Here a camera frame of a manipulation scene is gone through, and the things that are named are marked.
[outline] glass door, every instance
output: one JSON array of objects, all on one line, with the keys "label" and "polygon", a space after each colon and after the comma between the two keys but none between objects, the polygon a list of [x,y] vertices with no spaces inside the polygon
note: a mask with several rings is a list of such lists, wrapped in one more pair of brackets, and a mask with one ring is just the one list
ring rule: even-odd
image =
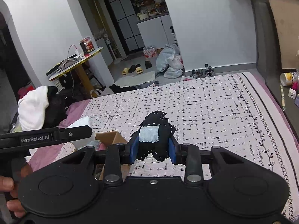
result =
[{"label": "glass door", "polygon": [[140,51],[144,42],[130,0],[104,0],[126,54]]}]

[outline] human hand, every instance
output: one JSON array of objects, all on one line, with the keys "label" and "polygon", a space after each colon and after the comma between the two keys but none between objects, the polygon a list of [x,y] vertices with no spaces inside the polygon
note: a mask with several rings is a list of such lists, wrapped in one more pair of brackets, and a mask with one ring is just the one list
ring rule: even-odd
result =
[{"label": "human hand", "polygon": [[[30,173],[32,173],[32,168],[29,164],[26,164],[21,169],[21,177],[24,178]],[[13,198],[18,198],[18,185],[14,183],[12,178],[0,176],[0,191],[10,192],[10,195]],[[21,218],[25,215],[25,210],[19,200],[10,200],[6,203],[6,205],[10,211],[14,212],[16,217]]]}]

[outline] white charger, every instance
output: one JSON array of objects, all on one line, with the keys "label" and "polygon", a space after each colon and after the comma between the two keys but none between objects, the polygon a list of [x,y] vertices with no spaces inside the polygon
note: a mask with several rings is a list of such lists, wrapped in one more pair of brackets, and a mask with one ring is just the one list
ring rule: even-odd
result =
[{"label": "white charger", "polygon": [[290,90],[289,90],[289,97],[292,99],[296,98],[296,91],[292,88],[290,88]]}]

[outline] table leg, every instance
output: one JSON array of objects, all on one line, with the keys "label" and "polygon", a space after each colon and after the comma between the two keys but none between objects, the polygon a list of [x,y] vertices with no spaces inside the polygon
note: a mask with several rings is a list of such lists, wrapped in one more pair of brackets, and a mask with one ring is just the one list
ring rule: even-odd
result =
[{"label": "table leg", "polygon": [[78,66],[75,68],[75,71],[77,72],[83,86],[85,87],[85,89],[87,90],[87,92],[90,95],[90,91],[94,89],[94,87],[92,86],[92,84],[90,83],[90,80],[88,78],[88,76],[86,75],[82,65]]}]

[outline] sneaker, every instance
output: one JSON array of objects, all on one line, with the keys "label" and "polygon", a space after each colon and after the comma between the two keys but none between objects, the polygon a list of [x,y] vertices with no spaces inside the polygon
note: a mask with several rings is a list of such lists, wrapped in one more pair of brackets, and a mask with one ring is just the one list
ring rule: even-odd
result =
[{"label": "sneaker", "polygon": [[191,77],[200,78],[204,74],[202,69],[192,70]]},{"label": "sneaker", "polygon": [[215,72],[214,72],[214,69],[213,67],[209,66],[208,64],[205,64],[204,65],[206,70],[205,70],[205,77],[214,77],[215,76]]}]

